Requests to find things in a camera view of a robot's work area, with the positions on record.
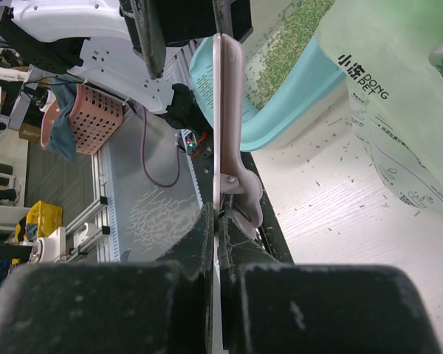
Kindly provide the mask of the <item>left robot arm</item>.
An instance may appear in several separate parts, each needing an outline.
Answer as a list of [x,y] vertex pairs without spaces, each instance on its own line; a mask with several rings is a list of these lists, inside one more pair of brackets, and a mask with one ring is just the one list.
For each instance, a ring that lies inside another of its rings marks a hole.
[[253,30],[248,1],[0,1],[0,40],[32,65],[143,105],[172,128],[205,131],[192,91],[163,77],[192,40]]

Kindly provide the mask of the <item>white plastic bag clip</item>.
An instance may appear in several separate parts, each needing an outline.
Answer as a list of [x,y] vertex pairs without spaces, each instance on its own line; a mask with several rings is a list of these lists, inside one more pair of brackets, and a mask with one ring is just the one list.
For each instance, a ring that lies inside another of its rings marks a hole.
[[220,212],[220,175],[241,170],[244,50],[227,34],[213,38],[213,208]]

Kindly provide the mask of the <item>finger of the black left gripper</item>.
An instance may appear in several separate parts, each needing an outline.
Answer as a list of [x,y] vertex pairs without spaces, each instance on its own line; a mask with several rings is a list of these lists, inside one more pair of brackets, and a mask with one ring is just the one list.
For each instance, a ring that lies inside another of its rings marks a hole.
[[253,33],[250,0],[212,0],[218,33],[245,41]]
[[121,0],[133,50],[146,64],[151,79],[159,79],[165,66],[166,45],[155,1]]

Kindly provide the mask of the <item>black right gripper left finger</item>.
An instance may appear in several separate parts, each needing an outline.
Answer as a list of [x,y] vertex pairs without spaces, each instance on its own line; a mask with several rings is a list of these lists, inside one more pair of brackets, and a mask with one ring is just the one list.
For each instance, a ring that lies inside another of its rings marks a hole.
[[148,263],[39,263],[0,289],[0,353],[210,353],[213,205]]

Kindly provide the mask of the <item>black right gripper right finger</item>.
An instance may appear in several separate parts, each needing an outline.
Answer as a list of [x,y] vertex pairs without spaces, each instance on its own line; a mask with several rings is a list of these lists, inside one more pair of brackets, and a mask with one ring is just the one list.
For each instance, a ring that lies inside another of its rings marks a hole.
[[219,221],[221,320],[230,353],[440,353],[422,298],[387,265],[281,263]]

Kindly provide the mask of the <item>green cat litter bag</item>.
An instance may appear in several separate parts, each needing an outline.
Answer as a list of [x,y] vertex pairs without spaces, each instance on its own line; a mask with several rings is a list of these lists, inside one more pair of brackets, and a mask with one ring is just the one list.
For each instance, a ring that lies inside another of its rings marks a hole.
[[443,213],[443,1],[336,1],[315,36],[383,184]]

